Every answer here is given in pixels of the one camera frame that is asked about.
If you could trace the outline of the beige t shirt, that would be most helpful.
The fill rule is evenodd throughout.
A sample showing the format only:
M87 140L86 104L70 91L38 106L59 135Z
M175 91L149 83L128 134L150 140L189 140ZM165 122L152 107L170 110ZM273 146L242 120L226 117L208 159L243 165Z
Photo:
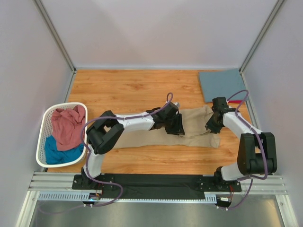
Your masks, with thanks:
M220 138L208 131L205 124L213 115L212 109L204 105L198 108L181 109L184 135L168 135L164 128L152 131L132 131L122 134L114 149L143 146L174 146L218 148Z

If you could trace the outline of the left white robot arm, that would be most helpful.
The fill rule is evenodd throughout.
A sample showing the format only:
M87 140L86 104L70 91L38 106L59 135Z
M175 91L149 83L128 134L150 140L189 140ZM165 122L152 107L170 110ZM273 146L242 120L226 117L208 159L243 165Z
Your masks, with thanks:
M123 134L161 128L168 135L185 135L177 104L167 101L163 107L132 115L104 112L86 130L88 157L81 171L82 188L93 189L97 186L105 154L114 148Z

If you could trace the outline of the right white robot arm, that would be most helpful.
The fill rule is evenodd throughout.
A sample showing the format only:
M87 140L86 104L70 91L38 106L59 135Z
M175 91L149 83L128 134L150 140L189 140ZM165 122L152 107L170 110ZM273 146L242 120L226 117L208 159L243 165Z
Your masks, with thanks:
M276 141L271 132L263 132L230 107L225 97L213 99L213 115L205 128L219 134L228 128L240 140L237 161L218 167L214 172L214 186L221 190L249 178L265 180L277 171Z

